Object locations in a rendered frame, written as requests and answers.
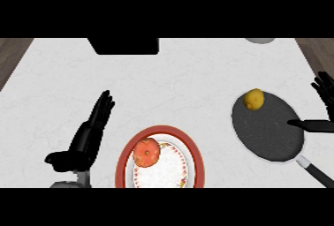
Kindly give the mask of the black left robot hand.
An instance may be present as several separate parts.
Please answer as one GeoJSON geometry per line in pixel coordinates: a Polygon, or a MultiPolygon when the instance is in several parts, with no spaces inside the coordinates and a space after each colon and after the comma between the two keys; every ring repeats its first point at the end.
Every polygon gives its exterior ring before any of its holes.
{"type": "Polygon", "coordinates": [[[69,150],[47,156],[45,162],[52,165],[57,172],[85,172],[92,168],[115,106],[116,101],[110,91],[106,90],[95,103],[91,117],[75,134],[69,150]]]}

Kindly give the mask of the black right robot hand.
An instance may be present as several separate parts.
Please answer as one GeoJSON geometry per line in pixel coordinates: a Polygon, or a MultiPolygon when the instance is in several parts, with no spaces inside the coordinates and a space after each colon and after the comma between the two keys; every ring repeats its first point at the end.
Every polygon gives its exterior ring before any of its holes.
{"type": "Polygon", "coordinates": [[[307,132],[334,133],[334,79],[327,72],[320,72],[311,86],[318,92],[321,101],[326,104],[329,120],[326,119],[292,119],[287,124],[299,127],[307,132]]]}

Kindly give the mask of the dark grey frying pan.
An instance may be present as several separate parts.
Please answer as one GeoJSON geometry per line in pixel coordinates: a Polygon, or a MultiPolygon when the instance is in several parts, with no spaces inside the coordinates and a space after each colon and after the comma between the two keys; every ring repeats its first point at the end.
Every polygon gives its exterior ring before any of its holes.
{"type": "Polygon", "coordinates": [[[299,115],[289,103],[268,92],[264,93],[264,105],[250,110],[243,95],[233,106],[233,125],[240,142],[253,154],[268,162],[298,162],[317,181],[334,188],[334,179],[302,155],[305,130],[287,122],[299,115]]]}

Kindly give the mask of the red-rimmed white plate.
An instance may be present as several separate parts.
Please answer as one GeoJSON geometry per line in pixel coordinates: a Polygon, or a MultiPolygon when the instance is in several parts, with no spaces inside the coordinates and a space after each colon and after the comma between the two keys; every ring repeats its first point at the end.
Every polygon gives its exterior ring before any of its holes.
{"type": "Polygon", "coordinates": [[[131,139],[117,161],[116,188],[203,188],[206,169],[199,147],[188,134],[169,125],[154,125],[131,139]],[[134,148],[146,138],[162,147],[159,162],[143,168],[134,161],[134,148]]]}

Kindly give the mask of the yellow lemon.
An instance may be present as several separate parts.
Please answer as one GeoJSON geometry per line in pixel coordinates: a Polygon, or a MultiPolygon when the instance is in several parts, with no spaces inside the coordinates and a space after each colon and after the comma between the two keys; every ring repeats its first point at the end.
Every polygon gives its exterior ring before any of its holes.
{"type": "Polygon", "coordinates": [[[264,91],[259,88],[252,89],[243,96],[243,104],[249,110],[258,110],[265,103],[264,91]]]}

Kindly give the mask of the orange round fruit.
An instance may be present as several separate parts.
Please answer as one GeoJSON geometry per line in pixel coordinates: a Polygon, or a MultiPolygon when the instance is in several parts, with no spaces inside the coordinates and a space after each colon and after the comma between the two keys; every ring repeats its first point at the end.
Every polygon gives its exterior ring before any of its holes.
{"type": "Polygon", "coordinates": [[[134,161],[143,168],[151,167],[160,160],[162,147],[154,138],[143,139],[134,148],[134,161]]]}

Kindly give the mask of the grey round object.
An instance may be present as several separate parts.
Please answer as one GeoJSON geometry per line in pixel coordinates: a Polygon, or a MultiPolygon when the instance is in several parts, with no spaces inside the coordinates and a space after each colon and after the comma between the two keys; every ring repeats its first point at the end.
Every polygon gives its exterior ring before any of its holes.
{"type": "Polygon", "coordinates": [[[248,41],[250,41],[252,43],[256,43],[256,44],[267,44],[267,43],[271,43],[276,38],[246,38],[248,41]]]}

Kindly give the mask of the black box appliance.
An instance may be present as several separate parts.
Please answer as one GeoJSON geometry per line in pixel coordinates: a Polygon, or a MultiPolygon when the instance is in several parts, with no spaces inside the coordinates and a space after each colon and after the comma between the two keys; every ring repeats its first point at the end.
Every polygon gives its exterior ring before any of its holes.
{"type": "Polygon", "coordinates": [[[159,38],[89,38],[98,55],[157,55],[159,38]]]}

